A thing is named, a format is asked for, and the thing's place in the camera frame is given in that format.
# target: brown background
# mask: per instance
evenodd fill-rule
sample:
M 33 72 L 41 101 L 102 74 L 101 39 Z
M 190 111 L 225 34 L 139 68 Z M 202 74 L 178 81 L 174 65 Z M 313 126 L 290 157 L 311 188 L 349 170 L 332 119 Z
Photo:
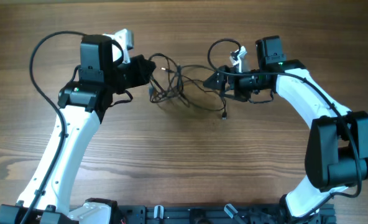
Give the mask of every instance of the brown background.
M 122 28 L 135 33 L 131 55 L 162 52 L 182 65 L 206 65 L 210 44 L 231 37 L 247 47 L 255 68 L 254 41 L 280 35 L 288 58 L 300 59 L 333 98 L 368 112 L 368 1 L 0 5 L 0 204 L 15 203 L 55 122 L 29 80 L 36 43 L 58 30 L 102 34 Z M 39 50 L 36 80 L 53 100 L 79 63 L 79 44 L 68 35 Z M 229 63 L 230 50 L 230 44 L 218 46 L 215 64 Z M 187 75 L 205 79 L 210 73 Z M 159 69 L 155 76 L 165 79 Z M 177 101 L 153 105 L 147 86 L 131 92 L 134 101 L 108 110 L 90 142 L 72 205 L 90 197 L 120 205 L 277 202 L 305 175 L 308 127 L 284 99 L 267 105 L 228 100 L 229 118 L 223 121 L 221 113 Z M 191 87 L 187 93 L 199 103 L 220 106 L 213 95 Z M 334 204 L 339 223 L 368 223 L 368 181 L 359 198 L 336 197 Z

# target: white arm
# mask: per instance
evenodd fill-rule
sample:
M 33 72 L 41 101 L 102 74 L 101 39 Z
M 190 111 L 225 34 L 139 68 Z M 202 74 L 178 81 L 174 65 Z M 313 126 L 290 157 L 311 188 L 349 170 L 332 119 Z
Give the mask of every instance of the white arm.
M 314 84 L 314 86 L 320 89 L 330 102 L 335 104 L 336 109 L 338 109 L 341 115 L 346 115 L 347 112 L 350 111 L 349 108 L 337 103 L 318 84 L 316 84 L 307 69 L 296 68 L 286 70 L 285 73 L 291 73 L 298 75 L 299 77 L 306 78 L 309 82 Z M 336 114 L 329 109 L 329 106 L 326 104 L 324 99 L 322 99 L 314 89 L 296 78 L 279 75 L 277 78 L 277 93 L 282 98 L 285 98 L 296 109 L 309 128 L 311 128 L 313 119 L 320 118 L 322 116 L 336 117 Z M 329 197 L 330 193 L 342 192 L 346 189 L 347 187 L 342 186 L 332 188 L 328 192 L 320 192 L 319 189 L 315 188 L 311 184 L 306 175 L 296 189 L 287 194 L 287 206 L 293 217 L 302 217 L 318 206 L 324 199 Z
M 84 107 L 66 106 L 60 109 L 67 124 L 67 134 L 60 157 L 55 164 L 45 187 L 45 195 L 39 198 L 35 208 L 45 210 L 47 205 L 56 206 L 56 212 L 68 215 L 71 190 L 78 172 L 83 154 L 91 138 L 99 128 L 100 122 L 95 111 L 86 112 Z M 40 186 L 46 171 L 53 159 L 60 140 L 61 124 L 57 117 L 52 136 L 40 160 L 34 176 L 20 194 L 17 201 L 24 201 L 24 207 L 29 207 L 35 197 L 35 190 Z

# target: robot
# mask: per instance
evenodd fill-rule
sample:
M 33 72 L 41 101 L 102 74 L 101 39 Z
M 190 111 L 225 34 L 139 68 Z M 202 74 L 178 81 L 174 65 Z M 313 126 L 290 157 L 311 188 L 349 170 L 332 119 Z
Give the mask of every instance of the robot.
M 81 64 L 61 89 L 57 108 L 37 86 L 32 64 L 35 53 L 47 39 L 60 34 L 82 36 Z M 238 45 L 231 52 L 232 65 L 215 67 L 212 48 L 221 42 Z M 106 110 L 127 103 L 129 88 L 146 85 L 156 65 L 143 55 L 129 56 L 132 32 L 124 29 L 113 35 L 86 35 L 62 31 L 46 36 L 36 46 L 30 60 L 30 77 L 35 88 L 57 113 L 54 130 L 40 164 L 15 205 L 0 206 L 2 223 L 99 223 L 99 224 L 273 224 L 336 223 L 334 196 L 357 197 L 362 181 L 368 179 L 368 114 L 353 112 L 331 98 L 299 60 L 287 60 L 279 36 L 255 42 L 259 69 L 251 70 L 246 48 L 231 39 L 215 42 L 208 51 L 214 73 L 204 87 L 219 91 L 220 97 L 251 103 L 252 94 L 270 90 L 285 98 L 310 128 L 306 149 L 306 176 L 276 204 L 235 207 L 155 207 L 124 206 L 116 201 L 89 198 L 70 210 L 70 195 L 86 147 L 98 130 Z M 74 81 L 78 72 L 79 79 Z M 127 93 L 130 100 L 113 103 L 113 94 Z M 338 139 L 348 141 L 339 148 Z M 352 195 L 343 193 L 357 188 Z

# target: brown floor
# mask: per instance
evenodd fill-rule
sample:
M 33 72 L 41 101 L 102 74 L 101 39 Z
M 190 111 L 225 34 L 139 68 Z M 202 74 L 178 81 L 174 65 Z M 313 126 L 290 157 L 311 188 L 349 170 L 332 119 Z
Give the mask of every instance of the brown floor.
M 280 35 L 288 58 L 300 59 L 333 98 L 368 112 L 368 2 L 166 1 L 0 6 L 0 204 L 14 204 L 42 156 L 55 114 L 30 84 L 29 56 L 58 30 L 102 34 L 128 28 L 132 55 L 165 53 L 178 63 L 206 65 L 210 44 L 223 37 L 248 49 Z M 77 37 L 48 41 L 35 59 L 35 76 L 53 100 L 79 62 Z M 214 52 L 229 63 L 232 45 Z M 158 67 L 165 66 L 161 60 Z M 187 73 L 205 79 L 204 71 Z M 155 73 L 159 79 L 162 73 Z M 108 110 L 87 148 L 75 180 L 72 205 L 90 197 L 120 205 L 189 205 L 277 202 L 305 175 L 308 128 L 279 97 L 267 105 L 228 100 L 221 113 L 153 105 L 148 87 L 134 101 Z M 188 87 L 206 104 L 213 96 Z M 218 99 L 209 106 L 219 107 Z M 368 223 L 368 181 L 359 198 L 336 197 L 338 223 Z

